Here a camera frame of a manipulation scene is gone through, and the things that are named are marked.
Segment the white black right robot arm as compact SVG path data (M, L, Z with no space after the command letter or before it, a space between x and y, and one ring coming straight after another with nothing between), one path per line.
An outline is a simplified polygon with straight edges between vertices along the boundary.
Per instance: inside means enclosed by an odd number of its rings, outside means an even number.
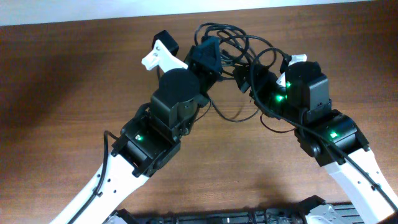
M397 216L397 195L358 125L332 108L329 81L316 62L289 62L281 76L259 64L233 70L243 92L268 117L295 126L300 147L343 189L365 223Z

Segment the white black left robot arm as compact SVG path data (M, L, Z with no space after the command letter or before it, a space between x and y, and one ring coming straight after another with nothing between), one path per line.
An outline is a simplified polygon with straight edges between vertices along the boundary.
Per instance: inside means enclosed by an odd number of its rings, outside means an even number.
M173 38L159 37L141 63L163 71L150 102L139 107L112 145L104 142L101 167L53 223L103 223L116 207L180 150L206 93L221 75L219 38L191 47L186 59L174 54Z

